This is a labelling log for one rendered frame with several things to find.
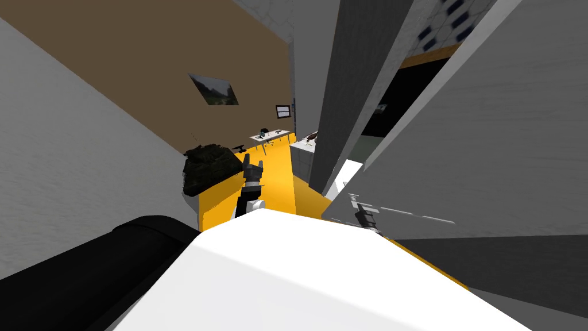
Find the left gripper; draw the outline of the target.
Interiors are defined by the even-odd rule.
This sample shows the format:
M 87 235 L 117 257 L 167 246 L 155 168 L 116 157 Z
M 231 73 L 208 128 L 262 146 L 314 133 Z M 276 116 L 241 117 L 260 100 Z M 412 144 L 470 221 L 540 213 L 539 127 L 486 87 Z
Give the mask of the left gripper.
M 263 161 L 260 160 L 258 165 L 250 164 L 250 155 L 245 154 L 243 158 L 243 177 L 245 185 L 260 185 L 263 173 Z

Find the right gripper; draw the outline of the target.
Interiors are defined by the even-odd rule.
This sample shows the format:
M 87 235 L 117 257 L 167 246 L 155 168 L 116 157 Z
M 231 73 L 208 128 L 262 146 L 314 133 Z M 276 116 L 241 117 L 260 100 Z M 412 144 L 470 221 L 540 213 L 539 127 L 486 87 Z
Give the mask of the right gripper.
M 358 205 L 358 211 L 355 213 L 355 217 L 357 218 L 360 226 L 364 229 L 369 229 L 377 234 L 381 234 L 381 232 L 376 227 L 376 222 L 373 218 L 373 214 L 363 208 L 362 205 Z

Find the white desk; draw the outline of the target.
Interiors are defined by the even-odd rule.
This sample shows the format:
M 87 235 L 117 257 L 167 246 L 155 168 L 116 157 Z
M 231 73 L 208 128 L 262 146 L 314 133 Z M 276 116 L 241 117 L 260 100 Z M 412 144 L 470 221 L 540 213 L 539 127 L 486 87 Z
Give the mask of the white desk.
M 286 137 L 288 142 L 290 142 L 289 135 L 291 134 L 288 130 L 269 130 L 266 128 L 261 129 L 258 134 L 251 136 L 250 139 L 254 140 L 257 144 L 259 144 L 266 155 L 266 144 L 273 144 L 273 140 L 278 139 L 280 140 L 282 137 Z

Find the white cabinet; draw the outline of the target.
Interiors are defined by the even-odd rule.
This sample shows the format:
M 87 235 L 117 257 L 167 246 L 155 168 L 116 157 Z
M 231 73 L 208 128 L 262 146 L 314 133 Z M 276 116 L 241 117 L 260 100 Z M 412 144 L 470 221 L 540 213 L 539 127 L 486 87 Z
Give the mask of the white cabinet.
M 306 183 L 310 182 L 317 136 L 315 132 L 289 145 L 292 173 Z

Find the grey door leaf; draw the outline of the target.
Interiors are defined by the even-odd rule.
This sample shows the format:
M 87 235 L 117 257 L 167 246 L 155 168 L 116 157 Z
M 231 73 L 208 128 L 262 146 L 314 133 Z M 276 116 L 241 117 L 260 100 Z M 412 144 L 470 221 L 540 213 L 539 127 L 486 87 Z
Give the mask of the grey door leaf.
M 588 234 L 588 0 L 497 0 L 323 213 L 392 239 Z

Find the landscape picture on wall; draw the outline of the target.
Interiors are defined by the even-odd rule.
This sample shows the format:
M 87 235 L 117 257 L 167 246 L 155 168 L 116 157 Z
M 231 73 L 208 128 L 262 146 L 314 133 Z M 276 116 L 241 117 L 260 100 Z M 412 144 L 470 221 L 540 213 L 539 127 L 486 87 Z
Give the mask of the landscape picture on wall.
M 189 78 L 210 106 L 237 106 L 237 97 L 228 80 L 188 73 Z

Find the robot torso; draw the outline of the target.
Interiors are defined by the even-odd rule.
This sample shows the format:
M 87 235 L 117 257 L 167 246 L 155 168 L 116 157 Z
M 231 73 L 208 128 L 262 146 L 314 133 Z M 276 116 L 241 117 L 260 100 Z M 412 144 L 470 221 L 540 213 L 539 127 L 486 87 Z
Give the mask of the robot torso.
M 113 331 L 530 331 L 377 233 L 259 209 L 198 235 Z

